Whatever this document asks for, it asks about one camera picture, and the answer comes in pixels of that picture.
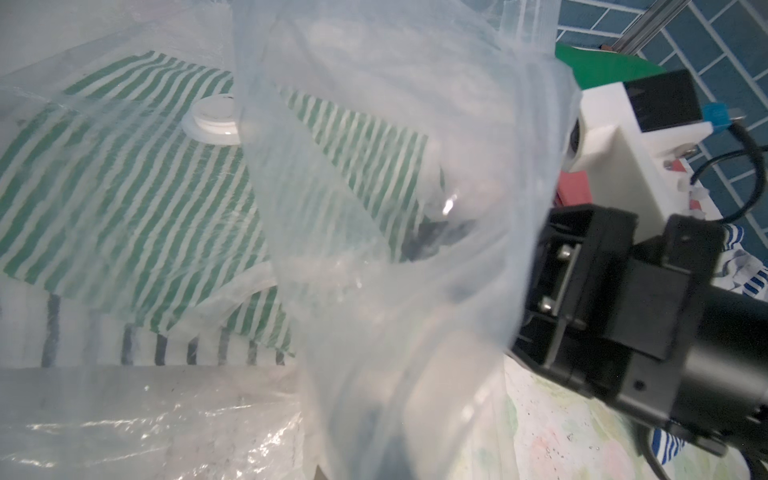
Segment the clear plastic vacuum bag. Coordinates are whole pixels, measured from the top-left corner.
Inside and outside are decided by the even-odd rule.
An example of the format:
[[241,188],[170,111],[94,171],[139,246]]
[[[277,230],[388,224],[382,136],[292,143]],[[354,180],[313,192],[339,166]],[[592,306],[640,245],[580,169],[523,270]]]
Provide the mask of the clear plastic vacuum bag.
[[[269,259],[166,333],[276,286],[284,366],[1,366],[5,479],[446,479],[523,320],[581,93],[561,5],[5,1],[1,90],[53,99],[146,51],[233,74]],[[395,260],[289,87],[428,137]]]

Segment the floral table mat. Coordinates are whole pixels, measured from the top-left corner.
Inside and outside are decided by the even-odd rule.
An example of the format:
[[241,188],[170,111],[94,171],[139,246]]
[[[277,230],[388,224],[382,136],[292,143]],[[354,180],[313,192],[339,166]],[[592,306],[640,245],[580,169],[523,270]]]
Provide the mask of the floral table mat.
[[454,479],[653,479],[634,426],[505,359],[452,471]]

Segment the green white striped garment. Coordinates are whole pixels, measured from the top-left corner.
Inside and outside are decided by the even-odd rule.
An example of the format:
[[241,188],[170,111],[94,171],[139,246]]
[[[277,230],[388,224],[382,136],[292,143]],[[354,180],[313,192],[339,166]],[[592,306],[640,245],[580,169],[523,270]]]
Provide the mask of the green white striped garment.
[[[151,50],[100,63],[53,99],[1,90],[1,272],[166,333],[270,257],[242,148],[181,126],[196,101],[233,93],[234,78]],[[400,260],[423,219],[428,137],[279,92]],[[230,309],[227,330],[293,353],[276,286]]]

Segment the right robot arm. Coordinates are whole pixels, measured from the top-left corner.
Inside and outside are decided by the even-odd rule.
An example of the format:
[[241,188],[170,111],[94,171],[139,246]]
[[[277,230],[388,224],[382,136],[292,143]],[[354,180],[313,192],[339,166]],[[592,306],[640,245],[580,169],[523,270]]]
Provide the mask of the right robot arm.
[[725,237],[671,216],[555,208],[511,354],[535,374],[713,454],[767,456],[767,306],[712,284]]

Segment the white vacuum bag valve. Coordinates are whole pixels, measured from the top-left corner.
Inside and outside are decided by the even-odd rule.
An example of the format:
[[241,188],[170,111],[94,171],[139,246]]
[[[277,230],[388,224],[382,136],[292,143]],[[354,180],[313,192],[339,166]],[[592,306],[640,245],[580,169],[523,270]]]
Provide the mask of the white vacuum bag valve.
[[181,128],[189,138],[204,144],[241,144],[235,119],[234,96],[228,93],[195,100],[184,114]]

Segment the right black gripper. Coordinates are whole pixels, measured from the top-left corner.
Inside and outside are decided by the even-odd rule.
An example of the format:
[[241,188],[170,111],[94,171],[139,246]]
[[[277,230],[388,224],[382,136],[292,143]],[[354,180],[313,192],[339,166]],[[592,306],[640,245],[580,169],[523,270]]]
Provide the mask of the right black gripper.
[[668,414],[701,322],[723,228],[672,215],[639,241],[635,214],[551,210],[511,356],[624,414]]

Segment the black white striped garment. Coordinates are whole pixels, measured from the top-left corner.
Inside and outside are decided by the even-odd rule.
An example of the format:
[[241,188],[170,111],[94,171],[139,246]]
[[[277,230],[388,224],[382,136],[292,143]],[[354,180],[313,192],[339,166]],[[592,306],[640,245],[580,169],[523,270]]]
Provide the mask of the black white striped garment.
[[1,366],[284,366],[282,351],[223,329],[167,336],[1,277]]

